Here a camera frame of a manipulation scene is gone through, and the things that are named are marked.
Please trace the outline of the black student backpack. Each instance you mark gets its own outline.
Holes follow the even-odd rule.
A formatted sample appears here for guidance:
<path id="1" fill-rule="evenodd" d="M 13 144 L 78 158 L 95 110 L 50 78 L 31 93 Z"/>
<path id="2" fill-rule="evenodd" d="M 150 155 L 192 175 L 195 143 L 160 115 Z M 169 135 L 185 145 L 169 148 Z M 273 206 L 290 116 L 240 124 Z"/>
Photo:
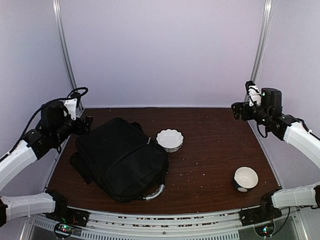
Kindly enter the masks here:
<path id="1" fill-rule="evenodd" d="M 70 165 L 119 203 L 151 201 L 165 190 L 168 153 L 137 122 L 116 117 L 81 135 Z"/>

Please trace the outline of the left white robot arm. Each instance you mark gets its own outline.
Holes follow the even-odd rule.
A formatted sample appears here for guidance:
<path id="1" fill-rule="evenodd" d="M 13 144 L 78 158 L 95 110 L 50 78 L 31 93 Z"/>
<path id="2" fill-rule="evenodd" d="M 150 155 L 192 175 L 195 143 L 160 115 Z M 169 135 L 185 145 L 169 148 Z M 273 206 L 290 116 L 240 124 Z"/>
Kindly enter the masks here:
<path id="1" fill-rule="evenodd" d="M 0 159 L 0 187 L 3 189 L 29 165 L 40 160 L 50 150 L 61 152 L 62 143 L 70 135 L 86 135 L 91 130 L 92 117 L 77 116 L 79 96 L 58 98 L 43 104 L 41 119 L 34 129 L 26 128 L 17 143 Z M 56 191 L 26 196 L 0 197 L 0 224 L 36 214 L 51 214 L 61 222 L 72 218 L 64 196 Z"/>

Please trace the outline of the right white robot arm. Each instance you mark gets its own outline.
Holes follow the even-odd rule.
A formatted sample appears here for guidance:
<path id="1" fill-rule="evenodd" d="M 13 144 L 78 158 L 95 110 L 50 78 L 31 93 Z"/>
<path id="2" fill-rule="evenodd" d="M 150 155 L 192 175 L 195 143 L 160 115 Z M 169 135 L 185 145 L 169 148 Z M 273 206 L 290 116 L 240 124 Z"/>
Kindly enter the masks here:
<path id="1" fill-rule="evenodd" d="M 236 120 L 256 121 L 265 127 L 265 133 L 273 133 L 278 139 L 295 147 L 317 167 L 320 166 L 320 138 L 313 134 L 302 119 L 282 113 L 280 105 L 250 104 L 235 102 L 231 109 Z M 268 220 L 276 209 L 286 207 L 320 207 L 320 183 L 273 190 L 261 197 L 256 210 L 259 220 Z"/>

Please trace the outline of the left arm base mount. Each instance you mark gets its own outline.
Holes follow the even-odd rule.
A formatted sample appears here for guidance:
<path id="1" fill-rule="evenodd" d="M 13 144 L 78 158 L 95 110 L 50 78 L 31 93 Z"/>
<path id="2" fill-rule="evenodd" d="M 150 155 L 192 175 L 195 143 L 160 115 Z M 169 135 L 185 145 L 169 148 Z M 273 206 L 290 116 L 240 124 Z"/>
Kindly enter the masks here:
<path id="1" fill-rule="evenodd" d="M 58 213 L 46 213 L 45 217 L 54 220 L 53 233 L 58 239 L 65 240 L 72 236 L 79 236 L 82 228 L 87 226 L 90 213 L 85 210 L 68 208 L 66 215 L 61 216 Z"/>

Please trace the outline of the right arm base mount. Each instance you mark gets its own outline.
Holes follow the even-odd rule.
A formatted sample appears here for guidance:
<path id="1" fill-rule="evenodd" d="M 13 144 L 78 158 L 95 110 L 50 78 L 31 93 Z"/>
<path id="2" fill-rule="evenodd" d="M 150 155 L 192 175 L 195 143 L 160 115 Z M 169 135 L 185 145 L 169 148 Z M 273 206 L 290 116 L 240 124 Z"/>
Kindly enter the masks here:
<path id="1" fill-rule="evenodd" d="M 255 233 L 262 238 L 270 238 L 276 233 L 275 219 L 281 216 L 282 212 L 277 208 L 263 210 L 260 206 L 242 207 L 239 211 L 242 226 L 253 225 Z"/>

